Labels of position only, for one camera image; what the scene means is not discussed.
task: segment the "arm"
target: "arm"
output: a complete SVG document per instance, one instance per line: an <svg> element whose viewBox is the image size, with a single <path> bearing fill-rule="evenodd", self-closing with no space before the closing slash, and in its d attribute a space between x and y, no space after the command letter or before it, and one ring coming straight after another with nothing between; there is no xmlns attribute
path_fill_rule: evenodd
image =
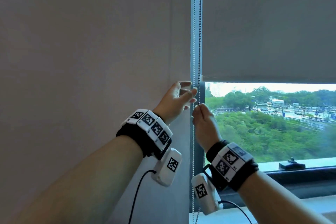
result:
<svg viewBox="0 0 336 224"><path fill-rule="evenodd" d="M207 152L222 140L215 117L205 104L197 106L192 115L196 139ZM259 224L331 224L261 171L248 177L238 193Z"/></svg>
<svg viewBox="0 0 336 224"><path fill-rule="evenodd" d="M153 110L169 125L197 89L191 82L177 82ZM119 136L88 156L59 178L12 223L105 223L139 167L143 153L128 136Z"/></svg>

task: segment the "person's right hand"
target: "person's right hand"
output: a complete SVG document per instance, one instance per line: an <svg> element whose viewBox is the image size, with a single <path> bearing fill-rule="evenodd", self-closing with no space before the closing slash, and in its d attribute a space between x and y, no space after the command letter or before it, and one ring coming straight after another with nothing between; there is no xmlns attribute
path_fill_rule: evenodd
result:
<svg viewBox="0 0 336 224"><path fill-rule="evenodd" d="M222 140L217 121L205 104L196 106L192 115L194 117L192 123L195 126L196 140L205 152L208 152L211 146Z"/></svg>

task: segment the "person's right forearm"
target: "person's right forearm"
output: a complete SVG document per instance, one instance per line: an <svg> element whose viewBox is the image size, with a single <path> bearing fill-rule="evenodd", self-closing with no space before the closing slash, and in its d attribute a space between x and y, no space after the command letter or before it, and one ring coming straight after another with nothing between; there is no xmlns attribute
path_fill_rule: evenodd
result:
<svg viewBox="0 0 336 224"><path fill-rule="evenodd" d="M238 193L258 224L332 224L261 171L247 178Z"/></svg>

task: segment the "white blind fabric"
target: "white blind fabric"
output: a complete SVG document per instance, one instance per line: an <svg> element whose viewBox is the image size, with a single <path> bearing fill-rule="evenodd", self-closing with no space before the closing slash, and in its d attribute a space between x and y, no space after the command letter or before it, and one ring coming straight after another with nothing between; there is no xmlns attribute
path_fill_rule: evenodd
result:
<svg viewBox="0 0 336 224"><path fill-rule="evenodd" d="M203 0L206 82L336 82L336 0Z"/></svg>

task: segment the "forearm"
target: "forearm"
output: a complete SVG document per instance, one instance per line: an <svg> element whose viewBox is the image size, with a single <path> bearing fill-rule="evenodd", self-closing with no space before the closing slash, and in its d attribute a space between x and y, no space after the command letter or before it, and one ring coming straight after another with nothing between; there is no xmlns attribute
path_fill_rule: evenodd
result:
<svg viewBox="0 0 336 224"><path fill-rule="evenodd" d="M143 158L138 144L119 136L67 172L14 223L104 223Z"/></svg>
<svg viewBox="0 0 336 224"><path fill-rule="evenodd" d="M261 171L247 178L238 193L259 224L331 224Z"/></svg>

